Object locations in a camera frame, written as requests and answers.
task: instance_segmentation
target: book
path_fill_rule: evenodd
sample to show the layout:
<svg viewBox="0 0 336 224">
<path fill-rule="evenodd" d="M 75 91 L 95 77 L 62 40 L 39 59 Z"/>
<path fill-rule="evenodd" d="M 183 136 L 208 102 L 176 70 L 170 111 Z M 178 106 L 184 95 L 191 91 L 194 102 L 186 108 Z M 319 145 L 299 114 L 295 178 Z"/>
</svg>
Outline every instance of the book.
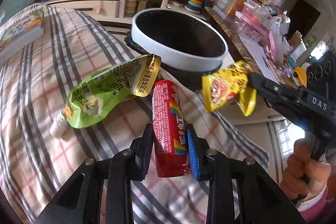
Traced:
<svg viewBox="0 0 336 224">
<path fill-rule="evenodd" d="M 18 22 L 9 26 L 0 40 L 0 66 L 23 47 L 44 34 L 43 8 L 32 11 Z"/>
</svg>

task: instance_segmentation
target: jar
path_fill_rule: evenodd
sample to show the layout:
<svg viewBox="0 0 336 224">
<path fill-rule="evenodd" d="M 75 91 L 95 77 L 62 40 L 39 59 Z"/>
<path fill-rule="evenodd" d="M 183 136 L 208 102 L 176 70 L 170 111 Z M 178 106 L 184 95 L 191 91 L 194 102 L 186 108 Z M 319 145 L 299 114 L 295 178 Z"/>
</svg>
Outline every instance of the jar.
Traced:
<svg viewBox="0 0 336 224">
<path fill-rule="evenodd" d="M 134 16 L 136 7 L 137 7 L 137 0 L 126 0 L 125 16 L 127 17 Z"/>
</svg>

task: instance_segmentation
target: yellow snack bag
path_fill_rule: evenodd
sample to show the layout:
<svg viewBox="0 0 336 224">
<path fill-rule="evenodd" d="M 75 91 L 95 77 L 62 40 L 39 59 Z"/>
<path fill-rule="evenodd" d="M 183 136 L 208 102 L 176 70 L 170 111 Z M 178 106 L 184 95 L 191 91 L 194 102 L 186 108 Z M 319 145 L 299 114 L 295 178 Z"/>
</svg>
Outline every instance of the yellow snack bag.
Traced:
<svg viewBox="0 0 336 224">
<path fill-rule="evenodd" d="M 202 92 L 205 109 L 208 112 L 222 107 L 236 97 L 245 116 L 249 116 L 255 107 L 257 91 L 247 87 L 247 74 L 251 67 L 244 61 L 238 61 L 225 70 L 202 77 Z"/>
</svg>

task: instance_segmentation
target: plaid bedsheet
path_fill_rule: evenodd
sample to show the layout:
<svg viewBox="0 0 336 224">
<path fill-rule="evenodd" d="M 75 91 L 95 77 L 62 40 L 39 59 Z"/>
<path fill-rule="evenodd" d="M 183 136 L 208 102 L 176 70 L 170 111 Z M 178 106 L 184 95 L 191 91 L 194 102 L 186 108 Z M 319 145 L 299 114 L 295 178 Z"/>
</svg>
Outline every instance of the plaid bedsheet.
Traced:
<svg viewBox="0 0 336 224">
<path fill-rule="evenodd" d="M 0 187 L 24 223 L 33 223 L 58 189 L 88 157 L 103 160 L 128 148 L 152 119 L 150 98 L 119 104 L 102 122 L 62 139 L 49 133 L 67 93 L 86 76 L 125 60 L 132 52 L 89 16 L 76 10 L 34 4 L 0 28 L 42 6 L 44 35 L 0 67 Z M 177 83 L 184 118 L 197 134 L 228 157 L 253 156 L 264 168 L 268 154 L 232 127 L 219 113 Z M 132 182 L 136 223 L 204 223 L 209 186 L 193 176 L 158 178 L 154 155 L 143 182 Z M 105 215 L 103 195 L 101 223 Z"/>
</svg>

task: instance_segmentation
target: red can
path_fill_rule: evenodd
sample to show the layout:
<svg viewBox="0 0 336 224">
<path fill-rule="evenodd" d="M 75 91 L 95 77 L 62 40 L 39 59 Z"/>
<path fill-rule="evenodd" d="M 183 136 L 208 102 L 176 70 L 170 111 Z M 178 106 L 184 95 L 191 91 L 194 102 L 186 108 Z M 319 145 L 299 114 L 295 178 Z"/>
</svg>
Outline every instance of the red can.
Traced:
<svg viewBox="0 0 336 224">
<path fill-rule="evenodd" d="M 161 80 L 154 84 L 152 109 L 157 176 L 170 178 L 189 174 L 187 139 L 175 83 Z"/>
</svg>

